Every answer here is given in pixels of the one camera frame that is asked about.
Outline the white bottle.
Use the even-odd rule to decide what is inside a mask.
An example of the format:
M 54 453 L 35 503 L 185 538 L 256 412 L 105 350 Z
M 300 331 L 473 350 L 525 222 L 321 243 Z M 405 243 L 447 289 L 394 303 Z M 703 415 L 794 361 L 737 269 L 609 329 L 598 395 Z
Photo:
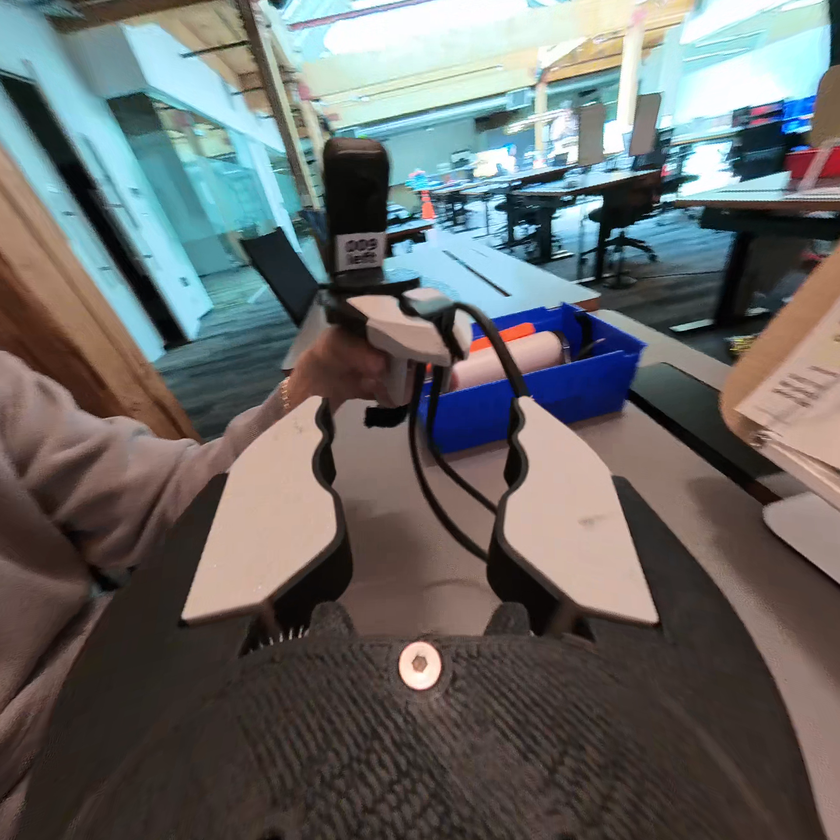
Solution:
M 558 366 L 559 344 L 554 332 L 536 332 L 527 338 L 505 343 L 512 360 L 522 374 Z M 458 392 L 470 388 L 500 382 L 506 378 L 501 361 L 496 352 L 482 350 L 469 355 L 458 362 L 450 375 L 448 392 Z

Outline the grey desk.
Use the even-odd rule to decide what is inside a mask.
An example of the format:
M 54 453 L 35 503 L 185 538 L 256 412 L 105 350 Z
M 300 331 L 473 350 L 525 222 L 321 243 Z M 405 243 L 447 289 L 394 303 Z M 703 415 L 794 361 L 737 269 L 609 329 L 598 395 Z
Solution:
M 353 579 L 342 603 L 365 635 L 479 635 L 498 599 L 485 565 L 435 520 L 417 488 L 405 426 L 335 416 L 335 489 Z M 830 838 L 838 838 L 838 586 L 774 537 L 762 504 L 635 405 L 571 426 L 629 480 L 728 598 L 789 711 Z

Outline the wooden top desk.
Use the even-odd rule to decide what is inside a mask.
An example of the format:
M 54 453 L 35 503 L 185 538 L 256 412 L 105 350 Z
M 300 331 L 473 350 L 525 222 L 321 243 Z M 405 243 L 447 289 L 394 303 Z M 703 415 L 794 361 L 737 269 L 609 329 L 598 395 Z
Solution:
M 758 303 L 756 281 L 749 278 L 757 245 L 838 240 L 838 179 L 801 192 L 799 184 L 783 171 L 675 200 L 677 208 L 699 208 L 701 228 L 734 238 L 711 317 L 673 325 L 673 334 L 740 328 L 770 314 L 770 308 Z

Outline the blue plastic bin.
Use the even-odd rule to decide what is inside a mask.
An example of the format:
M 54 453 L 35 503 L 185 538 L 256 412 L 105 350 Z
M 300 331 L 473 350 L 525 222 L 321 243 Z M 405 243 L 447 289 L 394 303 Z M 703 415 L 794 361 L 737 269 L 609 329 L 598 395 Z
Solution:
M 532 322 L 536 333 L 562 331 L 576 361 L 524 374 L 533 399 L 565 424 L 623 410 L 646 342 L 571 304 L 494 318 L 499 330 Z M 434 441 L 446 453 L 496 443 L 508 433 L 512 389 L 505 378 L 443 394 Z

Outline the person's left hand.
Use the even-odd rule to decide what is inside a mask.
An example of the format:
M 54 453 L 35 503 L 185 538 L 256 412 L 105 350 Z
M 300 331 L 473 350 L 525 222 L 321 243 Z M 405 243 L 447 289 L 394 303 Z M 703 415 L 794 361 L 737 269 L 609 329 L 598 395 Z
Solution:
M 299 357 L 281 386 L 285 412 L 315 397 L 332 413 L 348 402 L 389 406 L 387 357 L 341 327 L 329 327 Z

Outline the long wooden desk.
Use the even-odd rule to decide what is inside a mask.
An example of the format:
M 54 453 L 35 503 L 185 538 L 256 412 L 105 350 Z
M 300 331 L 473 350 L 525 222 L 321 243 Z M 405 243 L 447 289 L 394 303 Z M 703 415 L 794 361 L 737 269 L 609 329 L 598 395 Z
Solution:
M 617 207 L 620 199 L 643 188 L 658 189 L 662 182 L 659 169 L 641 171 L 614 171 L 590 173 L 571 180 L 516 185 L 507 193 L 507 199 L 517 208 L 535 208 L 538 216 L 536 257 L 538 266 L 553 259 L 552 220 L 556 212 L 572 205 L 583 197 L 599 196 L 603 205 Z

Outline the white desk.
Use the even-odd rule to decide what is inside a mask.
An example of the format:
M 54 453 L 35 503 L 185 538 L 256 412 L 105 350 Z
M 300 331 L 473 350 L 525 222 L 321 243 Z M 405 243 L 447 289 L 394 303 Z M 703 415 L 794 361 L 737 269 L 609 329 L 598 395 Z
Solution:
M 520 261 L 469 236 L 433 233 L 432 240 L 415 245 L 405 254 L 385 256 L 384 232 L 341 236 L 350 245 L 350 270 L 379 267 L 387 280 L 419 279 L 422 288 L 436 289 L 453 301 L 463 301 L 498 318 L 533 308 L 557 308 L 567 303 L 593 312 L 599 308 L 600 294 L 550 274 L 547 270 Z M 314 275 L 324 284 L 325 271 Z M 305 322 L 287 352 L 281 369 L 293 369 L 298 356 L 318 337 L 326 321 L 313 303 Z

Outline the person's left forearm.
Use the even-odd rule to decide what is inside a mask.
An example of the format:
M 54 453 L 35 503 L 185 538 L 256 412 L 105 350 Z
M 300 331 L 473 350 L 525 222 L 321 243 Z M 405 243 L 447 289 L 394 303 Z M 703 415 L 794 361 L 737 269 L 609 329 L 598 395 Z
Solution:
M 207 482 L 284 414 L 279 386 L 209 444 L 82 410 L 2 352 L 1 796 L 13 838 L 60 689 L 108 604 Z

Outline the red plastic bin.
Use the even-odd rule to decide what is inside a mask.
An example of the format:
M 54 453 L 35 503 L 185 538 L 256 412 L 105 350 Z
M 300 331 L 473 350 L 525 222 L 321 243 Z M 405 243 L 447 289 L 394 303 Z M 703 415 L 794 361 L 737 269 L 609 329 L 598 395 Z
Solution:
M 794 182 L 801 181 L 819 152 L 818 149 L 804 148 L 788 153 L 784 158 L 784 168 Z M 836 180 L 839 178 L 839 147 L 832 149 L 817 179 Z

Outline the orange plastic block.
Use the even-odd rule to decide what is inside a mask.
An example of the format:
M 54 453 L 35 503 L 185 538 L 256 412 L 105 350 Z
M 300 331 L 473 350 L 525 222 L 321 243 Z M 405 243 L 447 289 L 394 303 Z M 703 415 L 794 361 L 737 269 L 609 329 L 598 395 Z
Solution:
M 536 329 L 532 322 L 523 322 L 509 327 L 507 329 L 501 329 L 498 331 L 500 340 L 502 340 L 505 343 L 512 342 L 514 340 L 519 340 L 522 338 L 527 338 L 528 336 L 533 335 L 534 333 L 536 333 Z M 490 341 L 490 337 L 483 335 L 473 340 L 469 348 L 469 355 L 472 355 L 482 350 L 491 349 L 492 342 Z

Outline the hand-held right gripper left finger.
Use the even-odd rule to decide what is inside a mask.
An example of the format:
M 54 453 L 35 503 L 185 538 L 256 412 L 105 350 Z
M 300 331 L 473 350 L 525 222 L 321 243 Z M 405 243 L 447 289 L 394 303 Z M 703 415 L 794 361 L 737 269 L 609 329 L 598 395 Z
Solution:
M 311 397 L 228 469 L 182 609 L 189 626 L 255 618 L 268 634 L 309 626 L 338 600 L 353 559 L 336 470 L 329 403 Z

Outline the black swivel chair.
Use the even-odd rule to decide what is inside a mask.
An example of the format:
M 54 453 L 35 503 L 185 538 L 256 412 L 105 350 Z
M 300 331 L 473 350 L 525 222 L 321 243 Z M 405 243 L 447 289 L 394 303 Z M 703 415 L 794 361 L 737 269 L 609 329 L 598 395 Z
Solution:
M 661 184 L 660 171 L 636 173 L 636 177 L 626 178 L 605 192 L 602 206 L 590 213 L 590 220 L 599 227 L 596 245 L 585 255 L 594 254 L 593 277 L 605 288 L 623 289 L 635 283 L 625 268 L 627 250 L 644 254 L 652 264 L 658 261 L 653 246 L 629 236 L 627 230 L 653 216 L 662 193 Z

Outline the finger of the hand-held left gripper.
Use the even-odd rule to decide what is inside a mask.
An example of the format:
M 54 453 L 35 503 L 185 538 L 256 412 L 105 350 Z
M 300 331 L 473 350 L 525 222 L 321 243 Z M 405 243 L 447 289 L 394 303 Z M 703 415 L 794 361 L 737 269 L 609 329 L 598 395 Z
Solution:
M 402 313 L 427 325 L 434 336 L 433 360 L 464 361 L 473 341 L 473 319 L 456 301 L 436 289 L 416 288 L 402 295 Z
M 454 360 L 433 360 L 434 336 L 427 325 L 402 313 L 402 296 L 355 296 L 347 306 L 359 316 L 367 343 L 396 361 L 450 366 Z

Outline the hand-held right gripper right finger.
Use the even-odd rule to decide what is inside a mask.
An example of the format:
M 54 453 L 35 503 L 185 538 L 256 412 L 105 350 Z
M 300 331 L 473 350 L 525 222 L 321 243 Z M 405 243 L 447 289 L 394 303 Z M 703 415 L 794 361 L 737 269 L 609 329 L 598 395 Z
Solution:
M 656 627 L 658 610 L 616 490 L 595 451 L 530 396 L 511 401 L 507 484 L 487 579 L 537 636 L 592 619 Z

